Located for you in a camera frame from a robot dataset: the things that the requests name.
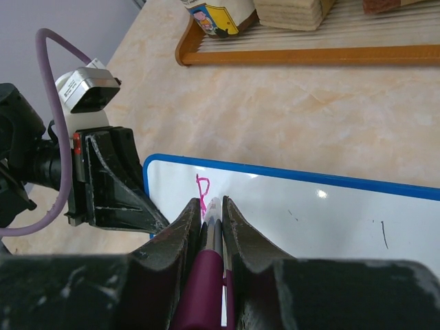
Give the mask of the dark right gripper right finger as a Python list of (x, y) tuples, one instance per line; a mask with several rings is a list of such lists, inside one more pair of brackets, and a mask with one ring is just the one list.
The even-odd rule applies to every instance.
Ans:
[(438, 329), (439, 280), (413, 261), (295, 258), (223, 198), (237, 329)]

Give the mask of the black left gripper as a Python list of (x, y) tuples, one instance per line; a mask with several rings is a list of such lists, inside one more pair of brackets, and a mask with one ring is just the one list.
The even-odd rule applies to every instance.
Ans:
[(66, 217), (108, 230), (157, 234), (169, 225), (144, 192), (133, 132), (121, 126), (77, 131)]

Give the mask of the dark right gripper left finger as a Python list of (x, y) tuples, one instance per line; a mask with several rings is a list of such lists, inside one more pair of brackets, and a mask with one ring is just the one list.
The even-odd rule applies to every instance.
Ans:
[(128, 254), (1, 257), (2, 329), (167, 329), (197, 251), (199, 200)]

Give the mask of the blue-framed whiteboard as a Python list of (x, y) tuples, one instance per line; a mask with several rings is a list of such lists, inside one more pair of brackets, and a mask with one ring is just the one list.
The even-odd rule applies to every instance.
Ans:
[(145, 189), (169, 219), (191, 197), (229, 196), (293, 256), (420, 262), (439, 273), (439, 190), (383, 181), (155, 154)]

